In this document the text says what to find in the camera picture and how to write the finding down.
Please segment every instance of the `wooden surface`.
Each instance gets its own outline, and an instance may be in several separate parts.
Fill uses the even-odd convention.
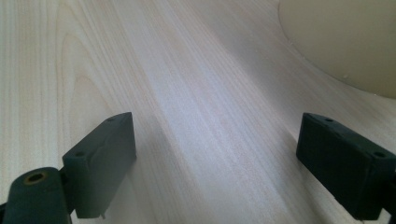
[[[75,223],[359,223],[297,161],[301,117],[396,152],[396,101],[312,66],[277,6],[1,1],[1,202],[18,175],[61,167],[102,120],[132,111],[138,160],[110,218]]]

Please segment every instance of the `screw hole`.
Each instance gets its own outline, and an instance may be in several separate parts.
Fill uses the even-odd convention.
[[[34,173],[31,175],[28,175],[23,183],[25,185],[33,185],[33,184],[37,184],[40,183],[41,181],[43,181],[45,178],[47,177],[47,173],[41,172],[41,173]]]
[[[377,157],[380,157],[380,158],[384,158],[384,157],[385,157],[385,154],[382,153],[382,152],[375,152],[374,154],[375,154]]]
[[[78,153],[76,153],[76,156],[77,156],[77,157],[82,157],[82,156],[84,156],[84,155],[85,155],[84,152],[78,152]]]

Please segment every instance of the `table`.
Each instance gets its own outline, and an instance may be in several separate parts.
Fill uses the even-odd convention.
[[[138,159],[109,218],[74,223],[360,223],[297,161],[301,117],[396,153],[396,101],[319,71],[277,6],[2,1],[1,202],[17,176],[62,167],[101,121],[132,111]]]

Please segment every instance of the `wooden table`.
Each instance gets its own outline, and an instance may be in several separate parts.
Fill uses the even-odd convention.
[[[18,175],[60,168],[102,120],[132,111],[138,159],[110,218],[74,223],[360,223],[297,161],[301,117],[396,152],[396,101],[311,65],[277,6],[2,1],[1,202]]]

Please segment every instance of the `beige round object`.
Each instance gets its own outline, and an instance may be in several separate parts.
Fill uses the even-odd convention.
[[[279,18],[291,43],[317,67],[396,98],[395,0],[281,0]]]

